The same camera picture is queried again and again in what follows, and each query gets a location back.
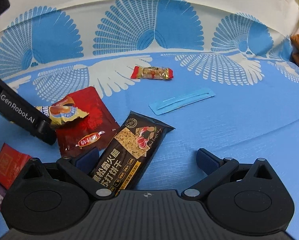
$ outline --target black truffle ham soda cracker package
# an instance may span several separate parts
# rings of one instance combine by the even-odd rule
[[[165,135],[174,127],[130,112],[104,150],[91,177],[111,191],[132,189],[144,174]]]

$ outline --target red snack package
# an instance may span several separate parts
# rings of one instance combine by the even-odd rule
[[[9,189],[30,158],[4,143],[0,151],[0,184]]]
[[[102,150],[120,128],[94,87],[68,94],[53,106],[75,106],[89,113],[56,130],[61,156],[76,157],[94,147]]]

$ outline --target candy wrapper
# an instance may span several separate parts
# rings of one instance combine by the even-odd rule
[[[133,189],[172,130],[166,123],[130,112],[90,176],[114,192]]]
[[[163,67],[139,67],[134,68],[131,79],[160,79],[160,80],[170,80],[173,78],[173,70],[170,68]]]
[[[0,184],[9,189],[30,158],[4,143],[0,151]]]
[[[66,122],[88,115],[87,112],[74,106],[36,106],[36,109],[52,120],[51,127],[59,127]]]
[[[62,156],[76,157],[97,147],[104,149],[120,128],[94,87],[68,94],[53,106],[73,106],[89,113],[56,129]]]

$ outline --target wrapped candy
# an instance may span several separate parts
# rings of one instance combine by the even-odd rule
[[[170,80],[173,78],[173,70],[164,67],[140,67],[134,68],[131,79],[159,79],[159,80]]]

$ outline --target blue gripper pad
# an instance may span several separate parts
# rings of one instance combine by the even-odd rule
[[[98,159],[100,157],[98,149],[95,147],[86,154],[79,155],[74,159],[73,165],[88,174],[96,166]]]
[[[200,148],[196,154],[197,166],[203,170],[206,175],[210,175],[224,164],[224,161],[204,148]]]

